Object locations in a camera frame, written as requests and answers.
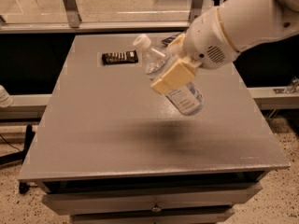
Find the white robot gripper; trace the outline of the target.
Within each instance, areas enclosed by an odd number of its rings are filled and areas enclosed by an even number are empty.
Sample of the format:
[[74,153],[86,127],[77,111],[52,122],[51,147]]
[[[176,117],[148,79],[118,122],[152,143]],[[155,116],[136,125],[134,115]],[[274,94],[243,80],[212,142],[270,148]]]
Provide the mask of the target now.
[[160,94],[193,81],[202,64],[205,69],[218,69],[235,61],[240,54],[224,30],[219,7],[196,18],[186,34],[179,34],[166,49],[179,58],[172,58],[153,79],[150,87]]

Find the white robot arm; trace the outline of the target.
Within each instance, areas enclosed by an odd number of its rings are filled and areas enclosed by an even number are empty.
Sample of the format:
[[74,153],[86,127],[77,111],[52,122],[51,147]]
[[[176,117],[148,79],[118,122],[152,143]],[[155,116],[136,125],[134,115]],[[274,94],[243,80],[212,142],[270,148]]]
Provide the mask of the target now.
[[166,94],[193,81],[198,68],[218,69],[248,49],[298,34],[299,0],[226,0],[169,44],[174,60],[150,87]]

